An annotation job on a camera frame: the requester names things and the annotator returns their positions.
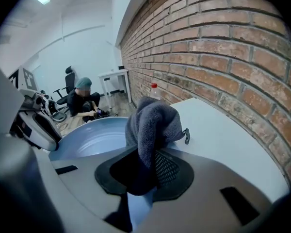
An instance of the teal beanie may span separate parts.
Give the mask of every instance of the teal beanie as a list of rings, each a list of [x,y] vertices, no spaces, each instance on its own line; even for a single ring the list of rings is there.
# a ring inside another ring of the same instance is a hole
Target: teal beanie
[[[78,82],[76,83],[76,88],[80,90],[87,90],[91,87],[91,85],[92,85],[91,80],[85,77],[78,80]]]

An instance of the man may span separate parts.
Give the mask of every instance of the man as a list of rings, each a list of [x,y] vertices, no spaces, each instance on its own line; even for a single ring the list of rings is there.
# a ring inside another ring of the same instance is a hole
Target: man
[[[84,122],[94,120],[98,112],[100,94],[91,94],[92,82],[89,78],[81,78],[67,97],[67,105],[72,117],[82,117]]]

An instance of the white tabletop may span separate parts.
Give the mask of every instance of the white tabletop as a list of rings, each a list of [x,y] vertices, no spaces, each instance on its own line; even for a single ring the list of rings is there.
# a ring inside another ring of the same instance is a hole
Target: white tabletop
[[[112,71],[104,72],[104,73],[98,74],[98,77],[102,78],[102,77],[112,76],[114,74],[124,74],[125,72],[128,72],[128,70],[122,69],[122,70],[116,70],[116,71],[113,71],[113,72]]]
[[[180,114],[191,140],[176,148],[218,161],[258,187],[271,202],[289,192],[288,185],[263,147],[232,119],[199,99],[171,105]]]

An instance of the black office chair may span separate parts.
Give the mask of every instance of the black office chair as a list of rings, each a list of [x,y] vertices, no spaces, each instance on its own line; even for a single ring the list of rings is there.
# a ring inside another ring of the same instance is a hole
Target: black office chair
[[[66,89],[66,92],[67,94],[69,94],[70,91],[72,91],[74,89],[74,80],[75,80],[75,73],[73,72],[73,70],[71,69],[71,66],[69,66],[67,69],[66,69],[66,74],[68,74],[66,77],[65,77],[65,80],[66,80],[66,87],[62,88],[62,89],[58,89],[56,91],[53,91],[53,93],[57,92],[58,95],[61,97],[59,100],[57,100],[57,104],[59,105],[62,105],[62,104],[65,104],[67,103],[67,95],[66,96],[62,96],[59,92],[59,90],[65,90]]]

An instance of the red brick wall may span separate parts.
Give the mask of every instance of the red brick wall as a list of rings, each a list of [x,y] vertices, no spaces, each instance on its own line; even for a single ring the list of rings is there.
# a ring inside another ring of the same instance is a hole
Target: red brick wall
[[[202,99],[246,129],[291,183],[291,34],[267,0],[148,0],[122,42],[132,100]]]

